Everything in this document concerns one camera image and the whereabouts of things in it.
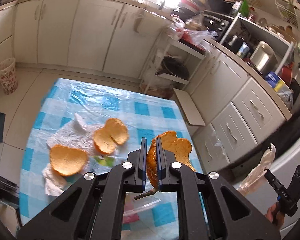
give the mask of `blue and white tablecloth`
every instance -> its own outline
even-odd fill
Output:
[[[187,138],[192,143],[174,101],[101,85],[58,79],[43,101],[23,157],[19,195],[23,224],[55,198],[44,193],[42,170],[49,163],[46,141],[60,127],[72,120],[74,113],[78,113],[87,124],[104,124],[109,117],[121,119],[128,127],[130,135],[126,147],[118,154],[122,160],[126,160],[129,152],[140,148],[142,137],[146,137],[149,149],[151,140],[167,130],[176,131],[178,137]],[[202,172],[194,147],[189,157],[197,172]],[[67,177],[66,180],[73,183],[79,176],[80,174]],[[123,230],[131,231],[128,239],[178,239],[175,192],[157,192],[154,196],[138,201],[151,202],[152,205],[138,212],[138,221],[122,225]]]

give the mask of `checkered tablecloth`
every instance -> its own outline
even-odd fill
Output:
[[[130,135],[126,147],[118,154],[123,160],[129,152],[140,148],[142,137],[146,137],[149,148],[151,140],[167,130],[176,131],[178,137],[187,138],[192,143],[174,101],[58,79],[42,102],[23,157],[19,195],[23,224],[55,198],[44,193],[42,170],[49,162],[46,142],[60,127],[74,118],[74,113],[78,113],[87,124],[104,124],[109,117],[120,118],[128,127]],[[197,172],[202,172],[194,147],[189,157]],[[67,177],[66,180],[73,183],[79,176]],[[152,197],[143,198],[143,201],[155,204],[148,209],[141,209],[137,221],[123,224],[123,230],[130,230],[128,239],[178,239],[176,193],[157,192]]]

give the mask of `kitchen floor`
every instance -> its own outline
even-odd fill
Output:
[[[0,112],[6,114],[3,143],[0,143],[0,175],[18,185],[23,153],[34,120],[41,108],[41,100],[58,78],[139,91],[139,84],[114,78],[70,71],[17,67],[18,89],[10,95],[5,95],[0,87]]]

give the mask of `cabinet door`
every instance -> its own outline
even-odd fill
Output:
[[[211,123],[231,163],[258,145],[248,125],[232,103]]]
[[[209,123],[193,137],[194,146],[206,173],[221,170],[230,163],[223,154],[223,149],[218,145],[218,139],[215,134],[213,126]]]
[[[201,44],[206,48],[206,53],[205,53],[206,58],[204,59],[197,73],[193,76],[190,83],[187,85],[185,89],[185,91],[187,91],[189,95],[192,95],[194,93],[196,88],[203,81],[203,79],[209,72],[210,68],[214,65],[214,63],[216,62],[217,58],[221,53],[220,50],[218,50],[215,46],[208,43],[207,41],[203,41]]]
[[[102,71],[114,26],[123,4],[80,0],[71,33],[68,66]]]
[[[206,77],[191,95],[205,123],[209,123],[231,101],[248,80],[248,73],[221,53]]]
[[[37,62],[37,33],[43,0],[19,3],[14,23],[14,57],[17,62]]]
[[[285,120],[274,101],[253,78],[236,95],[233,103],[258,143],[262,143]]]
[[[38,31],[38,63],[67,65],[74,14],[79,0],[43,0]]]
[[[12,17],[14,6],[0,11],[0,43],[12,35]]]
[[[138,7],[124,6],[109,47],[104,72],[139,78],[143,64],[157,38],[157,35],[143,36],[134,31],[139,11]]]

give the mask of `floral trash bin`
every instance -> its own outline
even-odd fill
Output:
[[[6,95],[13,93],[18,88],[15,58],[7,58],[0,63],[0,83]]]

